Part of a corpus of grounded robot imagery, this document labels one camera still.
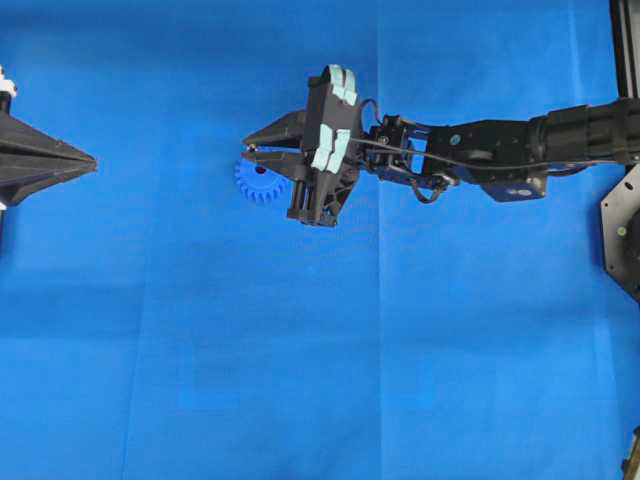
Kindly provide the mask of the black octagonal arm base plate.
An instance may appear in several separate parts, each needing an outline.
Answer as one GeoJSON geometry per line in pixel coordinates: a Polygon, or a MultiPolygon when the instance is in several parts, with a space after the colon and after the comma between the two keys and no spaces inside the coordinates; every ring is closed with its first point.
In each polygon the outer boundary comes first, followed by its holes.
{"type": "Polygon", "coordinates": [[[634,166],[600,203],[604,269],[639,301],[639,166],[634,166]]]}

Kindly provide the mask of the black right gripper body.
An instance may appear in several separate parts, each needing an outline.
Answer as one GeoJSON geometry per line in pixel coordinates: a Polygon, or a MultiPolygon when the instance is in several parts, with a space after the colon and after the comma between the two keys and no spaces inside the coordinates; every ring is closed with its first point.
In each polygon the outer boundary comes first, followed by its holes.
{"type": "Polygon", "coordinates": [[[301,150],[308,168],[302,198],[288,216],[309,226],[334,227],[358,178],[350,142],[361,132],[354,73],[337,64],[309,79],[301,150]]]}

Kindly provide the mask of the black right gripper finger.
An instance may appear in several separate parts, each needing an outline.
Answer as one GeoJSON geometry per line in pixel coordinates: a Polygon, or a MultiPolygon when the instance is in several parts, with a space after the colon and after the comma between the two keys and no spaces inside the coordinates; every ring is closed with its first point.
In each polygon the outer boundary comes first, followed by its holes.
{"type": "Polygon", "coordinates": [[[248,135],[243,144],[250,147],[299,148],[305,129],[306,112],[290,112],[270,125],[248,135]]]}
{"type": "Polygon", "coordinates": [[[95,159],[74,146],[1,112],[1,153],[60,158],[94,165],[95,159]]]}
{"type": "Polygon", "coordinates": [[[249,150],[242,153],[242,157],[259,167],[271,170],[291,181],[303,179],[303,154],[276,151],[261,152],[249,150]]]}

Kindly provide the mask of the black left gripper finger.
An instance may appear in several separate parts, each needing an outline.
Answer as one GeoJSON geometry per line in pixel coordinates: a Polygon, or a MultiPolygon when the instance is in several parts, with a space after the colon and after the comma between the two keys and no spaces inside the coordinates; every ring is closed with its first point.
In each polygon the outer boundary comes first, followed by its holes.
{"type": "Polygon", "coordinates": [[[2,166],[1,203],[17,206],[30,195],[96,170],[96,163],[45,168],[17,164],[2,166]]]}

